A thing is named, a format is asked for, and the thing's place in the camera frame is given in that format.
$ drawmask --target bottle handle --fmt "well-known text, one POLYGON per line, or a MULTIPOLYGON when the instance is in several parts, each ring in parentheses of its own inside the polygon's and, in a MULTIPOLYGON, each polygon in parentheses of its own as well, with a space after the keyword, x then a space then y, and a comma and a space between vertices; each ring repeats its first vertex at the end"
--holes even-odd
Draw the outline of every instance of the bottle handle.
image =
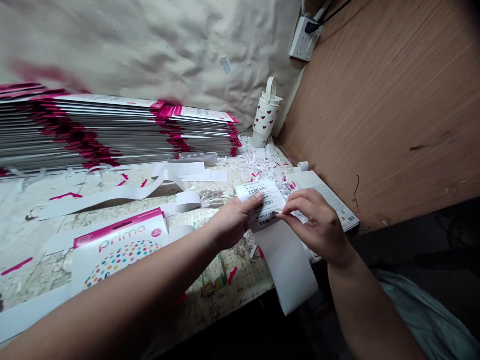
POLYGON ((268 79, 268 83, 266 84, 266 99, 265 102, 270 104, 271 97, 277 95, 277 83, 275 82, 275 77, 271 76, 268 79))

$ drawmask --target white bottle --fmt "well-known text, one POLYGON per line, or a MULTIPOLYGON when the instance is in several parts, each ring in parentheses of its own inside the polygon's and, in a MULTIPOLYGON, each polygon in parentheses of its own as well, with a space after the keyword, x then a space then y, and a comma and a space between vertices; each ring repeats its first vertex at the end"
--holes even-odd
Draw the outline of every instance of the white bottle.
POLYGON ((266 85, 266 93, 261 92, 258 102, 255 120, 253 121, 253 135, 251 144, 254 148, 261 149, 267 144, 280 111, 280 102, 283 99, 277 96, 277 84, 275 78, 270 77, 266 85))

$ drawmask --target colorful polka dot ball image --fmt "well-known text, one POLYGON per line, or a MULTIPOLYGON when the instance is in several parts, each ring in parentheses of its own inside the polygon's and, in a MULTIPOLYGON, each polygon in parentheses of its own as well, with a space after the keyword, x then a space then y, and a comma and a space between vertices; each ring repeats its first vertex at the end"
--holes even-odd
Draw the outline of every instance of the colorful polka dot ball image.
POLYGON ((138 260, 155 253, 161 246, 153 241, 136 241, 129 245, 119 248, 105 257, 91 272, 85 281, 85 288, 88 289, 93 285, 105 280, 109 276, 125 269, 127 266, 136 263, 138 260))

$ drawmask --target forearm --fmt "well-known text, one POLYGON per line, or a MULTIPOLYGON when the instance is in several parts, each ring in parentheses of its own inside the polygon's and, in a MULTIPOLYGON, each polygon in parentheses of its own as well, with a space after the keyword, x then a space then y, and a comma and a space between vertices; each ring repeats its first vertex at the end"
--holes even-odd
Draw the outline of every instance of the forearm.
POLYGON ((419 344, 358 253, 347 265, 328 265, 345 340, 356 359, 426 359, 419 344))
POLYGON ((148 309, 168 309, 219 253, 206 227, 147 256, 59 307, 1 354, 6 359, 90 359, 148 309))

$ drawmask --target gray cloth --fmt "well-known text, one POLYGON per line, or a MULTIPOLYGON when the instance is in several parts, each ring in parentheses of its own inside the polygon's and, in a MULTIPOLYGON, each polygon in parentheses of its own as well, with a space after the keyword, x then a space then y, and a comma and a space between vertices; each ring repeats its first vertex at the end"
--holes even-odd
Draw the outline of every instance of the gray cloth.
POLYGON ((375 272, 429 359, 480 359, 480 344, 445 306, 406 277, 375 272))

